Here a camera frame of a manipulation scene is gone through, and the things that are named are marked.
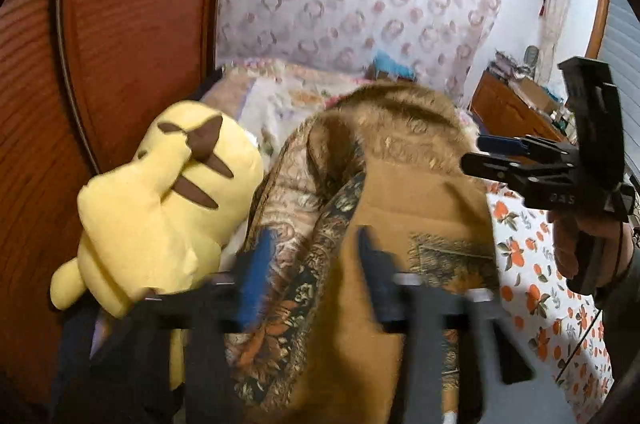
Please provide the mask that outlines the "person right hand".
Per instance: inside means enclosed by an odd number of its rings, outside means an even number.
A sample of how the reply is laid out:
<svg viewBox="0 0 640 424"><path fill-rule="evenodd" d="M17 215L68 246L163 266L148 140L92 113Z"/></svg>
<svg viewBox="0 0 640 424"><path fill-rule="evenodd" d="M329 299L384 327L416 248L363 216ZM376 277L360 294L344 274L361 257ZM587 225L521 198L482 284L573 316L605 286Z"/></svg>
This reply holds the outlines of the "person right hand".
<svg viewBox="0 0 640 424"><path fill-rule="evenodd" d="M596 295L623 277L634 258L629 222L550 210L556 268L579 294Z"/></svg>

